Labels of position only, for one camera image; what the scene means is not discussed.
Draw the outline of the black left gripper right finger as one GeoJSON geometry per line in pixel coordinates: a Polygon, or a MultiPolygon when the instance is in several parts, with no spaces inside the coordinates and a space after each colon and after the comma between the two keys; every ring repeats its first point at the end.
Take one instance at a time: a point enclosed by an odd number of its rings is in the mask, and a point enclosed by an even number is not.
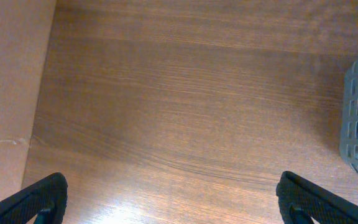
{"type": "Polygon", "coordinates": [[[285,224],[358,223],[358,206],[296,175],[282,173],[276,188],[285,224]]]}

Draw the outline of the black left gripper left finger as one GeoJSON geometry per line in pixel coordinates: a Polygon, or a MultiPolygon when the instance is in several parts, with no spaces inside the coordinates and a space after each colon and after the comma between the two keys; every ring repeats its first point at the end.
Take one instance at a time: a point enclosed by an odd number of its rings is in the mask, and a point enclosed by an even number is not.
{"type": "Polygon", "coordinates": [[[67,207],[68,184],[56,172],[0,201],[0,224],[35,223],[61,224],[67,207]]]}

